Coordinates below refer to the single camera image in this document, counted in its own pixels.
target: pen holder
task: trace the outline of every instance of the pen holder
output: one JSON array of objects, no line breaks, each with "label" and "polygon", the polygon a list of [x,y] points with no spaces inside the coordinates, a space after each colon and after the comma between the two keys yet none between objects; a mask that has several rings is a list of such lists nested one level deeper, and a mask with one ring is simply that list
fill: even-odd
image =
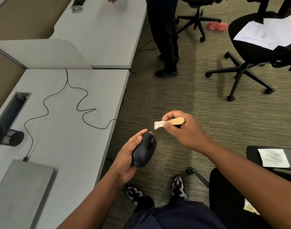
[{"label": "pen holder", "polygon": [[24,139],[24,132],[0,126],[0,145],[18,146]]}]

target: brush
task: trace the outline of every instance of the brush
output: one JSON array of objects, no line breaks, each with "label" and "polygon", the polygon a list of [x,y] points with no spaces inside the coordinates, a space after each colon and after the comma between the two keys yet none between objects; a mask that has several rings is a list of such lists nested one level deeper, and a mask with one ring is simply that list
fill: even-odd
[{"label": "brush", "polygon": [[168,122],[172,125],[182,125],[185,122],[185,119],[183,117],[177,117],[168,121],[155,121],[154,122],[154,129],[158,129],[159,127],[163,127],[164,124]]}]

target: wooden brush handle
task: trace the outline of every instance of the wooden brush handle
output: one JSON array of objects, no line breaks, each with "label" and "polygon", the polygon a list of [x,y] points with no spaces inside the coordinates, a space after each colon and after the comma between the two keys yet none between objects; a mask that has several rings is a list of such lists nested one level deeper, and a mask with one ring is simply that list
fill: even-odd
[{"label": "wooden brush handle", "polygon": [[177,117],[171,120],[166,121],[172,125],[182,125],[185,122],[185,119],[183,117]]}]

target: paper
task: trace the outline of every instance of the paper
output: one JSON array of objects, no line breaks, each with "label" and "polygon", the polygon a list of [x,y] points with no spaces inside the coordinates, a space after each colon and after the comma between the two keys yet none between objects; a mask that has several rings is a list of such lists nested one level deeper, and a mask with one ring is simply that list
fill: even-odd
[{"label": "paper", "polygon": [[244,210],[250,211],[252,213],[255,213],[257,215],[260,215],[259,212],[250,204],[250,202],[245,199],[245,203],[244,203]]},{"label": "paper", "polygon": [[289,162],[283,149],[258,149],[263,167],[289,168]]},{"label": "paper", "polygon": [[248,42],[270,50],[277,46],[291,44],[291,16],[284,19],[263,19],[263,24],[249,22],[234,37],[234,40]]}]

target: black cable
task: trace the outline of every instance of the black cable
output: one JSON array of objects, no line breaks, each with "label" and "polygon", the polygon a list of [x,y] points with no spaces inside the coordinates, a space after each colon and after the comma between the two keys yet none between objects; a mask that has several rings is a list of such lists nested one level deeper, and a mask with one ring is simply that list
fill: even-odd
[{"label": "black cable", "polygon": [[[46,113],[45,115],[42,115],[42,116],[39,116],[39,117],[31,118],[31,119],[27,120],[27,121],[24,123],[24,127],[25,127],[25,129],[26,129],[26,131],[28,132],[28,134],[29,134],[30,137],[31,137],[31,146],[30,146],[30,149],[29,149],[27,155],[23,158],[23,161],[24,161],[24,162],[27,162],[28,159],[29,159],[29,157],[31,156],[32,152],[31,152],[30,155],[29,155],[29,153],[30,153],[30,151],[31,151],[31,149],[32,149],[32,146],[33,146],[33,137],[32,137],[32,135],[31,135],[31,133],[27,130],[27,128],[26,128],[26,123],[27,123],[28,121],[30,121],[30,120],[37,119],[37,118],[40,118],[40,117],[44,117],[44,116],[47,116],[47,115],[49,114],[49,110],[48,110],[47,106],[45,105],[45,100],[48,99],[50,96],[54,96],[54,95],[59,94],[61,91],[63,91],[64,88],[66,88],[66,85],[67,85],[67,84],[68,84],[71,88],[76,88],[76,89],[81,89],[81,90],[86,91],[84,88],[72,87],[72,86],[69,84],[69,82],[68,82],[68,72],[67,72],[67,69],[65,69],[65,71],[66,71],[66,77],[67,77],[67,79],[66,79],[66,83],[65,83],[64,87],[63,87],[59,92],[57,92],[57,93],[55,93],[55,94],[52,94],[52,95],[49,95],[49,96],[47,96],[47,97],[43,100],[43,105],[45,106],[45,108],[46,108],[46,110],[47,110],[47,113]],[[109,126],[109,124],[111,123],[111,121],[121,121],[121,122],[124,122],[124,123],[131,123],[131,124],[142,125],[144,128],[146,128],[146,127],[145,127],[143,124],[141,124],[141,123],[122,121],[122,120],[118,120],[118,119],[111,119],[105,128],[99,128],[99,127],[95,127],[95,126],[93,126],[93,125],[90,125],[89,123],[87,123],[87,122],[84,120],[84,115],[87,114],[87,113],[90,113],[90,112],[92,112],[92,111],[95,111],[96,108],[90,108],[90,109],[85,109],[85,110],[79,110],[79,109],[78,109],[79,104],[81,103],[81,101],[84,100],[84,98],[85,98],[86,96],[88,96],[88,91],[86,91],[86,93],[87,93],[87,94],[86,94],[86,95],[85,95],[85,96],[84,96],[84,97],[79,101],[79,103],[77,104],[77,106],[76,106],[76,110],[79,111],[79,112],[88,111],[88,112],[86,112],[86,113],[84,113],[84,114],[82,115],[82,120],[83,120],[84,123],[86,123],[87,125],[89,125],[89,126],[91,126],[91,127],[93,127],[93,128],[97,128],[97,129],[106,129],[106,128]]]},{"label": "black cable", "polygon": [[[153,50],[156,50],[156,49],[158,49],[158,47],[156,47],[156,48],[154,48],[154,49],[143,49],[142,50],[142,48],[144,48],[148,43],[150,43],[150,42],[152,42],[152,41],[154,41],[154,39],[152,39],[152,40],[150,40],[150,41],[148,41],[146,44],[144,44],[136,53],[135,53],[135,55],[134,55],[134,57],[133,57],[133,60],[137,57],[137,55],[139,55],[141,52],[143,52],[143,51],[146,51],[146,50],[150,50],[150,51],[153,51]],[[129,70],[129,72],[130,73],[133,73],[133,74],[135,74],[135,75],[137,75],[137,73],[136,72],[133,72],[133,71],[131,71],[131,69],[128,69]]]}]

